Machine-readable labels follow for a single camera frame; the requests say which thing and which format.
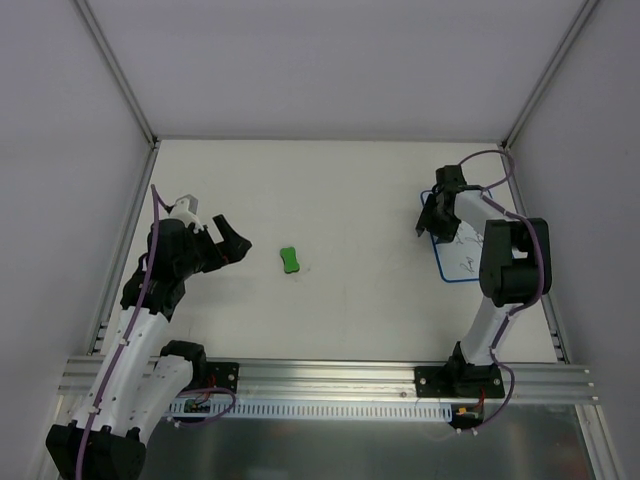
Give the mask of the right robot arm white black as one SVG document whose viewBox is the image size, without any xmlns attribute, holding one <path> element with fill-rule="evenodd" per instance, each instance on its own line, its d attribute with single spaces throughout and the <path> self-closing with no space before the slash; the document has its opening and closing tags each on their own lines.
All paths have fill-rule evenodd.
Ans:
<svg viewBox="0 0 640 480">
<path fill-rule="evenodd" d="M 477 267 L 482 300 L 470 329 L 446 363 L 414 369 L 420 398 L 504 398 L 501 373 L 506 367 L 497 359 L 498 350 L 515 317 L 551 288 L 547 221 L 506 210 L 482 187 L 468 184 L 461 166 L 441 167 L 416 233 L 451 244 L 464 223 L 483 240 Z"/>
</svg>

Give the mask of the blue framed whiteboard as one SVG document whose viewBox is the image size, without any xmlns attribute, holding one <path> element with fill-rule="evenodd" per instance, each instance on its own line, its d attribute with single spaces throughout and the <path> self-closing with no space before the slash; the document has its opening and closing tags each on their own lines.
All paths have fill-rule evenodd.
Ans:
<svg viewBox="0 0 640 480">
<path fill-rule="evenodd" d="M 418 236 L 427 234 L 430 238 L 440 277 L 446 283 L 479 280 L 485 221 L 499 218 L 498 212 L 485 201 L 480 197 L 472 198 L 469 204 L 471 216 L 468 221 L 460 221 L 450 242 L 426 228 L 418 233 Z"/>
</svg>

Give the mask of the green whiteboard eraser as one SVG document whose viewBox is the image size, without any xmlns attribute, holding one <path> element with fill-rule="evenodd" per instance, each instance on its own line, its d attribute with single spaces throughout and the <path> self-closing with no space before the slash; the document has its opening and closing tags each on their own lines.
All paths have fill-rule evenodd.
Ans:
<svg viewBox="0 0 640 480">
<path fill-rule="evenodd" d="M 283 247 L 279 251 L 285 274 L 293 274 L 300 271 L 296 249 L 293 246 Z"/>
</svg>

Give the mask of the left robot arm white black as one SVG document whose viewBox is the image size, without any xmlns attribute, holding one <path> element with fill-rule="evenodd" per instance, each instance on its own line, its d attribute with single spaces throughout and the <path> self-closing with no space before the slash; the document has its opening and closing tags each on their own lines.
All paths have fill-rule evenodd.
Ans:
<svg viewBox="0 0 640 480">
<path fill-rule="evenodd" d="M 89 393 L 66 425 L 51 426 L 46 448 L 64 479 L 137 479 L 148 441 L 169 404 L 208 379 L 203 345 L 171 341 L 150 377 L 154 348 L 186 293 L 187 280 L 243 260 L 251 242 L 222 215 L 215 242 L 190 213 L 151 225 L 146 253 L 126 282 L 118 328 Z"/>
</svg>

